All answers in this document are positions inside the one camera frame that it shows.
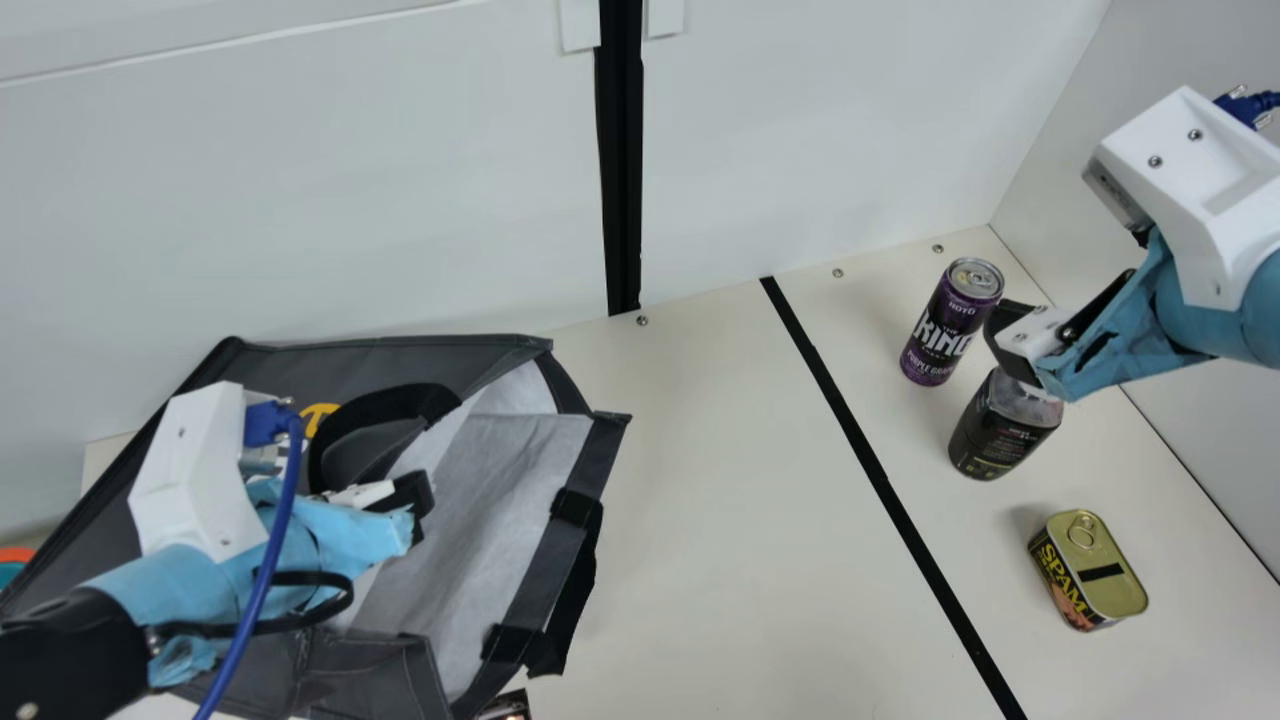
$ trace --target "white table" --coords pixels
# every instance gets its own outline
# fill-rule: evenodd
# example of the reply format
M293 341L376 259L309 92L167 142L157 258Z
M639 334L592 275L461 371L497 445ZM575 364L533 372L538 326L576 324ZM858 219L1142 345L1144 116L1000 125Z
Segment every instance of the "white table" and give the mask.
M951 469L946 439L993 360L977 342L950 383L920 388L897 354L960 255L995 261L1009 297L1043 300L986 228L778 282L1023 710L1274 716L1280 587L1119 389L1070 406L1004 479ZM593 406L635 421L567 674L512 683L535 717L998 717L760 286L644 314L550 333ZM90 446L87 477L120 439ZM1107 520L1144 615L1087 635L1060 619L1025 542L1073 507ZM122 717L189 710L154 700Z
M591 405L635 420L566 675L513 683L534 716L997 717L759 284L645 314L550 333Z
M987 228L778 282L1023 710L1276 717L1280 585L1120 389L1069 406L1061 429L1002 479L951 469L946 441L995 360L977 341L947 384L922 388L897 356L943 268L964 255L1004 270L1007 297L1044 302ZM1047 514L1075 507L1107 521L1151 598L1146 614L1092 634L1060 619L1024 548Z

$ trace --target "black bottle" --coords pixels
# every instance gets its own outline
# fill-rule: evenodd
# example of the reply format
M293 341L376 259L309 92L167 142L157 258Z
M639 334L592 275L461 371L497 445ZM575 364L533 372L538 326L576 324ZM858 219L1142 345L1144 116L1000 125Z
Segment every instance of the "black bottle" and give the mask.
M995 368L951 433L951 464L975 480L1005 475L1062 424L1064 405Z

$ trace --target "white wall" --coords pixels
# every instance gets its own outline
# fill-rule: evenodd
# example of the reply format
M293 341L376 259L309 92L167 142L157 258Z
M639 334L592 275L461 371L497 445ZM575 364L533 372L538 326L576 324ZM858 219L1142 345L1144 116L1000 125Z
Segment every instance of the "white wall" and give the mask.
M1181 85L1210 97L1280 86L1277 29L1275 0L1112 3L992 220L1055 302L1083 305L1143 258L1079 179L1098 141ZM1263 135L1280 141L1280 126ZM1125 389L1280 571L1280 374L1217 360Z
M0 536L227 334L605 313L593 60L458 0L0 82Z
M457 0L0 0L0 79Z
M986 224L1107 3L690 0L644 45L644 301Z

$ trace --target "purple energy drink can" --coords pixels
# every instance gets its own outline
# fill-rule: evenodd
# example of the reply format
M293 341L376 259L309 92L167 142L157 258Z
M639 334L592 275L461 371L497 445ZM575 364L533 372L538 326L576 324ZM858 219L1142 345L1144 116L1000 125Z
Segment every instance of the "purple energy drink can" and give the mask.
M947 382L1004 291L1005 275L986 260L961 258L947 265L902 348L902 373L922 386Z

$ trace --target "yellow tin can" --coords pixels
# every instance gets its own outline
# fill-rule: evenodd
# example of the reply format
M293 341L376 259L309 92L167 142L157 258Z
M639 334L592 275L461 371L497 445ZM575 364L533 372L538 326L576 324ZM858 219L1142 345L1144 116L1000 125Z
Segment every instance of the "yellow tin can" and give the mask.
M1051 516L1027 548L1073 628L1096 630L1147 609L1147 591L1093 512Z

